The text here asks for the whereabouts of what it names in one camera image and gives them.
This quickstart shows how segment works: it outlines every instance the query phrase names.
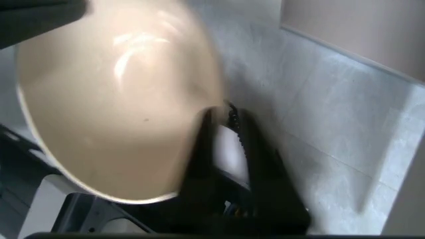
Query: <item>black plastic part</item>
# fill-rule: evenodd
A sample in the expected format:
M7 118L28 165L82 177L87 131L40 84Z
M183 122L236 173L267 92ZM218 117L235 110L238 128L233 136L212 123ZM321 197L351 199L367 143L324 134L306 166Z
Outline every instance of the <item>black plastic part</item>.
M305 234L311 217L294 188L282 159L256 120L239 111L239 137L245 151L250 188L261 234Z
M252 216L214 214L222 203L223 187L213 165L213 138L217 125L205 114L179 195L173 231L181 234L277 236L305 234L311 218L294 189L282 159L266 139L253 116L235 112L237 133L245 150L250 175Z
M85 0L0 0L0 49L81 18Z

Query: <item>white tile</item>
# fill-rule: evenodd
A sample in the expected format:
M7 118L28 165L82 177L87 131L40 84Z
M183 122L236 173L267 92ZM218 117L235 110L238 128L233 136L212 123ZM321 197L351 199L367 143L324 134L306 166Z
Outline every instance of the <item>white tile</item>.
M390 141L383 155L381 182L395 190L400 188L424 129L425 120L414 117L408 110L390 110L382 128Z
M381 233L396 191L293 136L280 151L313 217L313 234Z
M191 1L222 56L228 97L262 119L282 119L317 60L317 44L263 27L215 1Z
M284 120L284 130L375 177L381 173L393 138L386 131L397 127L397 119L388 120L392 117L390 110L403 110L413 87L400 78L323 50Z

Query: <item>grout line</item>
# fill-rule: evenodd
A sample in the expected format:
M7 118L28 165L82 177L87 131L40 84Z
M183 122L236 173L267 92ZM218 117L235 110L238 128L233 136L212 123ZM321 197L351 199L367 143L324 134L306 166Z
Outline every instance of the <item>grout line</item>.
M315 45L314 53L315 53L315 55L317 54L317 56L318 56L318 53L317 53L318 44L315 43L315 42L313 42L313 43ZM296 100L298 99L299 95L301 94L301 91L305 88L305 85L307 84L307 82L309 81L311 75L313 74L313 71L317 68L317 63L319 62L319 57L317 57L316 60L317 61L314 63L314 66L311 67L310 72L308 73L307 77L305 78L303 84L301 85L301 87L299 88L299 90L296 92L294 98L290 102L289 107L286 110L286 112L284 113L284 116L282 117L282 120L280 122L284 122L285 121L285 119L287 118L288 114L290 113L290 111L294 107L294 104L295 104Z
M319 151L320 153L322 153L322 154L324 154L324 155L326 155L326 156L328 156L328 157L330 157L330 158L332 158L332 159L334 159L334 160L338 161L339 163L344 164L345 166L348 166L348 167L350 167L350 168L354 169L355 171L359 172L360 174L362 174L362 175L364 175L364 176L369 177L372 181L374 181L373 179L374 179L375 177L372 177L372 176L370 176L370 175L368 175L368 174L366 174L366 173L364 173L364 172L362 172L362 171L360 171L360 170L358 170L358 169L354 168L353 166L348 165L346 162L342 162L341 160L337 159L336 157L334 157L334 156L332 156L332 155L329 155L328 153L323 152L322 150L320 150L320 149L318 149L318 148L316 148L316 147L312 146L310 143L308 143L308 142L306 142L306 141L304 141L304 140L300 139L299 137L297 137L297 136L293 135L292 133L289 133L289 132L287 132L287 131L286 131L286 130L284 130L284 129L283 129L283 131L284 131L284 133L286 133L286 134L290 135L291 137L296 138L298 141L300 141L300 142L302 142L302 143L306 144L307 146L312 147L313 149L315 149L315 150ZM398 190L396 190L396 189L394 189L394 188L392 188L392 187L388 186L387 184L385 184L385 183L381 182L381 180L378 180L378 183L380 183L380 184L382 184L382 185L384 185L384 186L388 187L389 189L394 190L396 193L398 192Z

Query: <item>wall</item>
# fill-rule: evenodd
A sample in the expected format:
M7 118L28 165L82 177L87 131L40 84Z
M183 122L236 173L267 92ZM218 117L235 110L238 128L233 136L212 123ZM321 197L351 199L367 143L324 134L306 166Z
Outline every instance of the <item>wall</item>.
M425 1L286 0L282 26L425 82Z

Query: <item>beige bowl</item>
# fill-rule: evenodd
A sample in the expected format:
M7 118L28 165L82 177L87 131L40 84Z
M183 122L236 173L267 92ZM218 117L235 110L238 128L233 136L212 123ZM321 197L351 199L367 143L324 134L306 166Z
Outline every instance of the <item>beige bowl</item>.
M199 112L222 105L215 51L180 1L93 0L79 21L22 42L17 67L50 160L118 202L173 197Z

